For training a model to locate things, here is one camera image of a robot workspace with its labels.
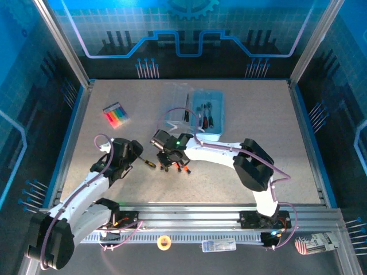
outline metal extrusion frame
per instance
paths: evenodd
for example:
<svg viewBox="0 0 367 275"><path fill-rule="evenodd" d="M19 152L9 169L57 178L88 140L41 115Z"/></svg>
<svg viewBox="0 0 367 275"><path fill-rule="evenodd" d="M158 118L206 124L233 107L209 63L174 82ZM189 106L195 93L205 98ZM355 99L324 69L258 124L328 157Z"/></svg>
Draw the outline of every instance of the metal extrusion frame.
<svg viewBox="0 0 367 275"><path fill-rule="evenodd" d="M72 49L69 41L65 34L60 28L60 25L56 21L52 9L49 7L46 1L33 0L38 8L42 18L46 25L54 36L58 46L62 50L66 59L68 60L71 68L79 79L81 85L85 88L83 95L80 100L80 105L76 112L74 124L71 129L71 134L67 140L67 146L65 148L64 156L60 164L60 169L57 174L55 182L55 188L52 192L52 196L48 203L48 207L52 207L54 204L54 198L56 192L60 190L65 182L65 177L70 165L72 152L76 144L76 140L81 127L81 122L87 108L87 102L91 93L92 86L89 85L88 76L81 65L77 55ZM332 24L335 16L338 14L340 7L344 0L331 0L327 9L325 10L321 20L315 29L315 32L311 36L307 46L302 53L293 73L291 76L292 88L295 87L296 83L300 79L305 68L308 66L312 56L317 50L319 44L330 25ZM302 113L298 112L298 118L302 117ZM305 142L306 147L312 146L311 143ZM315 163L315 158L309 158L312 163ZM322 189L326 206L331 205L330 199L327 197L325 190L325 184L322 180L322 175L318 172L317 166L313 167L315 175L315 181L319 188ZM353 245L350 241L348 231L343 221L343 216L340 209L327 208L324 205L295 205L298 213L298 226L297 232L314 233L314 232L325 232L332 231L337 234L340 241L340 247L337 250L339 261L341 264L342 272L344 274L356 274L362 275L362 270L359 266L357 256L353 251ZM255 211L254 205L246 204L187 204L187 203L128 203L120 207L121 210L139 211L140 219L144 220L143 229L141 234L149 235L156 234L159 232L165 232L171 235L177 234L222 234L222 235L254 235L257 236L261 231L270 230L244 230L240 228L239 211ZM282 207L282 210L288 210L290 212L291 222L294 225L295 214L292 212L290 207ZM24 258L21 268L18 274L39 274L40 268L37 261Z"/></svg>
<svg viewBox="0 0 367 275"><path fill-rule="evenodd" d="M334 22L335 17L338 15L344 1L345 0L331 0L327 6L297 64L294 67L291 75L292 88L296 86L303 72L306 70L311 59L313 58L316 50L319 48L319 45L324 40L327 31Z"/></svg>
<svg viewBox="0 0 367 275"><path fill-rule="evenodd" d="M34 5L37 7L42 19L45 21L46 26L50 30L57 45L60 47L62 53L67 59L70 67L74 71L80 84L86 89L89 86L89 77L85 72L81 62L79 61L74 48L71 46L69 40L64 34L60 24L57 22L52 9L50 8L48 1L45 0L33 0Z"/></svg>

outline aluminum frame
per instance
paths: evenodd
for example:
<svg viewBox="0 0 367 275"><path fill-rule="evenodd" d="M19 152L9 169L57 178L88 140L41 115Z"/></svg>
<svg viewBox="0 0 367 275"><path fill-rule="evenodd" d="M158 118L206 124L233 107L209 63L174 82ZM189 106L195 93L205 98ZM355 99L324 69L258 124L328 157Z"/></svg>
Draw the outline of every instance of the aluminum frame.
<svg viewBox="0 0 367 275"><path fill-rule="evenodd" d="M63 157L62 165L57 177L57 188L55 188L55 190L58 190L65 182L67 170L71 161L72 151L76 144L81 122L83 121L91 87L89 86L89 78L83 66L81 65L63 31L61 30L60 25L55 20L50 7L46 5L43 0L33 1L80 83L84 88L88 88L85 89L87 92L84 93L83 98L81 99L81 104L76 115L76 121L72 127L72 133L69 137L65 155ZM318 22L315 32L311 36L291 75L291 85L293 87L295 84L297 84L302 73L308 66L319 44L325 37L325 34L332 24L335 16L338 14L343 2L344 0L332 0L325 10L321 20ZM295 205L295 207L299 213L300 228L298 231L309 233L318 231L336 232L339 236L339 240L341 241L341 247L338 251L338 256L344 274L362 274L340 209L328 209L322 205ZM237 219L239 218L238 212L246 210L254 211L256 210L254 205L237 205L231 203L200 205L186 203L131 203L124 205L121 207L121 209L140 211L140 218L145 220L144 228L152 231L258 231L243 230L240 228L239 223L237 223ZM294 223L294 214L291 208L282 207L282 209L290 211L291 220ZM39 274L39 272L40 269L38 262L24 258L19 270L19 274Z"/></svg>
<svg viewBox="0 0 367 275"><path fill-rule="evenodd" d="M316 50L319 48L319 45L324 40L327 31L334 22L335 17L338 15L340 8L344 4L344 1L345 0L331 0L327 6L291 74L292 88L296 86L302 77L303 72L309 65Z"/></svg>
<svg viewBox="0 0 367 275"><path fill-rule="evenodd" d="M53 11L48 5L47 1L33 0L33 3L37 7L37 10L39 11L42 19L45 21L46 26L48 27L53 38L60 47L62 53L64 54L70 67L74 71L80 84L83 86L84 89L87 89L89 86L89 77L85 72L81 62L79 61L69 40L64 34L60 24L57 22L56 17L54 16Z"/></svg>

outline transparent plastic box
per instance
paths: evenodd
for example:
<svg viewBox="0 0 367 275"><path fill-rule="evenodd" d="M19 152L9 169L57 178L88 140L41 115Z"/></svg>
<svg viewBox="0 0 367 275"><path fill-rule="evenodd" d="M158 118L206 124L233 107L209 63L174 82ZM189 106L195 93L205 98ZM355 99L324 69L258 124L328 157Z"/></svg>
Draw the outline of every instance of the transparent plastic box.
<svg viewBox="0 0 367 275"><path fill-rule="evenodd" d="M168 110L187 107L197 116L201 115L201 124L197 130L197 136L200 139L218 141L223 133L224 124L224 95L221 91L194 89L187 83L167 82L163 85L162 91L162 109L161 115ZM207 129L203 129L204 121L204 104L210 102L212 105L213 127L208 125ZM209 110L205 110L209 120ZM161 122L161 129L172 135L181 133L194 133L197 127L195 117L189 113L189 121L185 121L185 110L178 109L167 113Z"/></svg>
<svg viewBox="0 0 367 275"><path fill-rule="evenodd" d="M223 134L224 129L224 95L221 91L217 90L206 90L206 89L198 89L192 93L192 106L193 111L196 115L198 115L199 111L197 108L201 108L201 120L204 120L204 105L208 106L208 103L211 103L211 115L213 121L213 127L210 128L208 126L204 131L198 131L198 138L204 140L210 140L213 142L217 142L220 136ZM205 109L206 117L209 120L209 111L208 108Z"/></svg>

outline gear graphic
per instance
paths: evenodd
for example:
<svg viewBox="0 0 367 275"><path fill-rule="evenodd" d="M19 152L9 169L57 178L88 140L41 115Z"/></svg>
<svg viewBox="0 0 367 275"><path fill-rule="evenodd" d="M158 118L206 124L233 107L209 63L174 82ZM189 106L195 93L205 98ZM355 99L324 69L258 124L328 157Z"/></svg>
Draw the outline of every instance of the gear graphic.
<svg viewBox="0 0 367 275"><path fill-rule="evenodd" d="M163 6L172 15L177 15L180 19L199 19L199 16L206 16L207 12L213 11L214 5L218 5L218 0L164 0Z"/></svg>

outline small package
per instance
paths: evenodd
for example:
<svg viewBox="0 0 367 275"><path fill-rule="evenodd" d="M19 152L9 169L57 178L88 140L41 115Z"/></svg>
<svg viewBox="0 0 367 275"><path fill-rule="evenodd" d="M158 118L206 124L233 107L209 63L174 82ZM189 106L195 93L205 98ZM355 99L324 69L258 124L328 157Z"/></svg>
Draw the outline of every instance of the small package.
<svg viewBox="0 0 367 275"><path fill-rule="evenodd" d="M203 252L221 252L236 250L236 240L228 239L209 239L201 242Z"/></svg>
<svg viewBox="0 0 367 275"><path fill-rule="evenodd" d="M302 255L331 251L339 247L338 238L332 232L297 237L294 244Z"/></svg>
<svg viewBox="0 0 367 275"><path fill-rule="evenodd" d="M104 108L103 113L114 129L120 127L129 120L127 113L118 102Z"/></svg>

